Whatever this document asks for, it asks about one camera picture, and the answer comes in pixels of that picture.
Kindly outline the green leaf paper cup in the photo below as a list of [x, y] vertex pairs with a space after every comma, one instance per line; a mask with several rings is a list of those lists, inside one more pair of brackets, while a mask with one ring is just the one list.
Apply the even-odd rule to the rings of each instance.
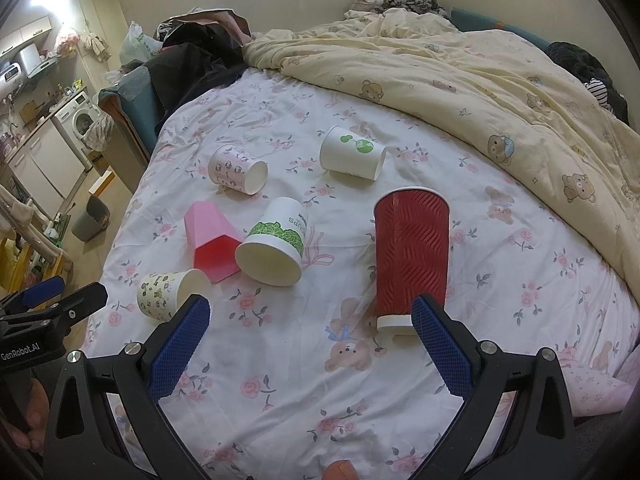
[[288, 287], [302, 277], [308, 214], [298, 200], [272, 200], [235, 249], [235, 262], [249, 278]]

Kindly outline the yellow bear print duvet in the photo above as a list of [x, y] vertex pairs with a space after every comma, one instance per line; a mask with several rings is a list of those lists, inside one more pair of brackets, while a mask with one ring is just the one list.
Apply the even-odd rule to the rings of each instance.
[[273, 29], [245, 61], [400, 110], [470, 144], [639, 287], [639, 137], [529, 41], [460, 32], [434, 14], [350, 11]]

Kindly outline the white washing machine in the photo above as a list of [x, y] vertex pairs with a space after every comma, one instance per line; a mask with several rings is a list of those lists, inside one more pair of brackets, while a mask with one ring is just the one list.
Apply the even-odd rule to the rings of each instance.
[[55, 127], [88, 168], [100, 153], [88, 147], [86, 133], [101, 115], [102, 112], [91, 102], [87, 91], [80, 90], [70, 96], [52, 117]]

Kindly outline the white plastic bag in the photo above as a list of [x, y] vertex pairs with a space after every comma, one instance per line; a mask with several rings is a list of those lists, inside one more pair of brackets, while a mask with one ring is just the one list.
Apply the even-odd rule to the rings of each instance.
[[162, 47], [163, 44], [160, 41], [145, 35], [139, 24], [131, 22], [120, 46], [118, 55], [120, 64], [125, 65], [134, 61], [148, 62], [162, 50]]

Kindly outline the pink faceted plastic cup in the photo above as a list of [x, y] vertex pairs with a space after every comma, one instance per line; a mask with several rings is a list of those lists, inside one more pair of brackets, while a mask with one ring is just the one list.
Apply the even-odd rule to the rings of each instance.
[[208, 200], [194, 202], [183, 222], [195, 269], [204, 272], [212, 283], [239, 272], [235, 249], [243, 239], [215, 204]]

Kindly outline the dark clothes at bedside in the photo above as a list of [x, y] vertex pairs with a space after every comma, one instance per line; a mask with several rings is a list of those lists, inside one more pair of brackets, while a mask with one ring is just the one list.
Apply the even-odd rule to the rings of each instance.
[[544, 52], [555, 64], [576, 77], [598, 101], [600, 107], [609, 110], [629, 125], [627, 101], [615, 89], [613, 79], [597, 58], [576, 44], [563, 41], [552, 42]]

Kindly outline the cartoon animal yellow paper cup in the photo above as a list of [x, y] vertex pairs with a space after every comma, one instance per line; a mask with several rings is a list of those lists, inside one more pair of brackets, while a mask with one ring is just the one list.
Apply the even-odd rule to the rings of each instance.
[[207, 298], [211, 291], [212, 284], [200, 270], [150, 273], [138, 286], [137, 305], [148, 318], [168, 322], [191, 295]]

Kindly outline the dark clothes pile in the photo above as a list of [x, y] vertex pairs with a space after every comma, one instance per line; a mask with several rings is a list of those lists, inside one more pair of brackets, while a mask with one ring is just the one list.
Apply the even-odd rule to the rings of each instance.
[[162, 47], [145, 67], [160, 106], [160, 130], [179, 107], [241, 77], [247, 69], [242, 49], [252, 32], [231, 9], [194, 9], [161, 22], [155, 38]]

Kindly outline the yellow wooden rack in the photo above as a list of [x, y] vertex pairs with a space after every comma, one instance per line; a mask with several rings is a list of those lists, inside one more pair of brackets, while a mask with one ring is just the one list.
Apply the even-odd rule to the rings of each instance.
[[26, 286], [27, 274], [37, 259], [44, 261], [43, 278], [64, 276], [73, 266], [67, 252], [37, 230], [26, 237], [14, 229], [1, 232], [1, 297]]

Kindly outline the pink patterned paper cup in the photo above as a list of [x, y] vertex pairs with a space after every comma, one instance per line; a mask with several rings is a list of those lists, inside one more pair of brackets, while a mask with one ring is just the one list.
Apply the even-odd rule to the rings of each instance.
[[268, 165], [242, 148], [226, 144], [214, 151], [208, 175], [216, 184], [253, 196], [267, 182]]

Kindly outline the floral white bed sheet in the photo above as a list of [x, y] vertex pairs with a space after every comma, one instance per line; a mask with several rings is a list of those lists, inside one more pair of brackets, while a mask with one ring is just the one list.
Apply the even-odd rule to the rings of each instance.
[[[378, 180], [320, 166], [334, 126], [386, 147]], [[257, 194], [210, 180], [226, 144], [267, 163]], [[138, 286], [190, 268], [183, 218], [194, 202], [214, 203], [245, 232], [272, 200], [294, 198], [310, 223], [299, 282], [235, 274], [216, 286], [207, 333], [163, 409], [215, 479], [317, 479], [337, 460], [365, 479], [409, 477], [460, 400], [419, 341], [374, 327], [373, 208], [405, 186], [450, 205], [447, 312], [506, 351], [553, 349], [575, 414], [620, 411], [638, 377], [639, 309], [583, 237], [449, 134], [260, 70], [166, 122], [106, 259], [108, 301], [90, 318], [85, 352], [107, 356], [152, 332]]]

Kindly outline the white kitchen cabinet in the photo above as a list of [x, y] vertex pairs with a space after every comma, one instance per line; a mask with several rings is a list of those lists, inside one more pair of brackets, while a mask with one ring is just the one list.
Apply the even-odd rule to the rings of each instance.
[[18, 184], [49, 218], [68, 203], [92, 168], [54, 118], [32, 130], [6, 163]]

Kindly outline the small cardboard box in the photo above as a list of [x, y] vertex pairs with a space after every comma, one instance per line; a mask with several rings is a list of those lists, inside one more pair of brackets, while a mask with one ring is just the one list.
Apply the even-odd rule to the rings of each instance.
[[111, 169], [107, 169], [102, 176], [99, 176], [96, 179], [96, 182], [89, 188], [89, 194], [92, 196], [99, 197], [108, 185], [114, 180], [115, 173]]

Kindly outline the grey waste bin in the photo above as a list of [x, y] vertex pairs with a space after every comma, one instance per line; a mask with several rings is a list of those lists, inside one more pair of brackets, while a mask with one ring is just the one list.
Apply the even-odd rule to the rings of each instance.
[[111, 211], [94, 195], [90, 195], [85, 208], [72, 224], [73, 236], [84, 243], [105, 231], [111, 220]]

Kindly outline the red ribbed paper cup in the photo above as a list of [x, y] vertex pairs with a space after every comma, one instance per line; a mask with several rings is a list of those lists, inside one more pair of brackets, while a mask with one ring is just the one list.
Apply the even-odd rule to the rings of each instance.
[[398, 188], [375, 204], [376, 328], [413, 335], [413, 300], [445, 302], [449, 260], [447, 201], [430, 188]]

